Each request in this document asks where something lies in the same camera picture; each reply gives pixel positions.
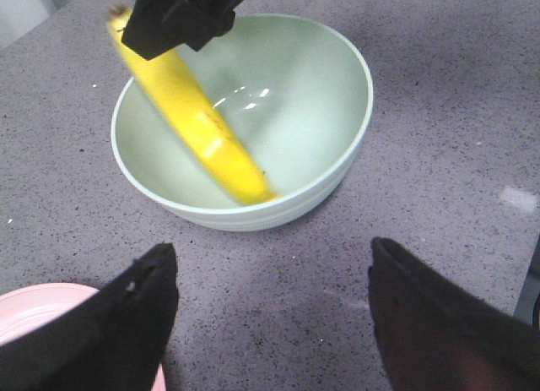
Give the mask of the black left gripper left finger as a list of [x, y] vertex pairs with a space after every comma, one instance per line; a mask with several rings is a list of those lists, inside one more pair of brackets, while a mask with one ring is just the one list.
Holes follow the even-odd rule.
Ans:
[[172, 244], [152, 247], [69, 312], [1, 348], [3, 390], [150, 390], [178, 308]]

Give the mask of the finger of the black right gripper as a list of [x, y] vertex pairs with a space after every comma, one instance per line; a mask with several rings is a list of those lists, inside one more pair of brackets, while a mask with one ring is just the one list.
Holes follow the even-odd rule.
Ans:
[[185, 44], [199, 51], [228, 33], [244, 0], [136, 0], [121, 42], [150, 60]]

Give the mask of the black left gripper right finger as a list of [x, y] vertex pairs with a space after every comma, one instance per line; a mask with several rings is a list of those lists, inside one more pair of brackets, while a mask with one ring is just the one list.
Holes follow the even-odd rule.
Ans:
[[389, 238], [371, 242], [369, 304], [394, 390], [537, 390], [539, 333]]

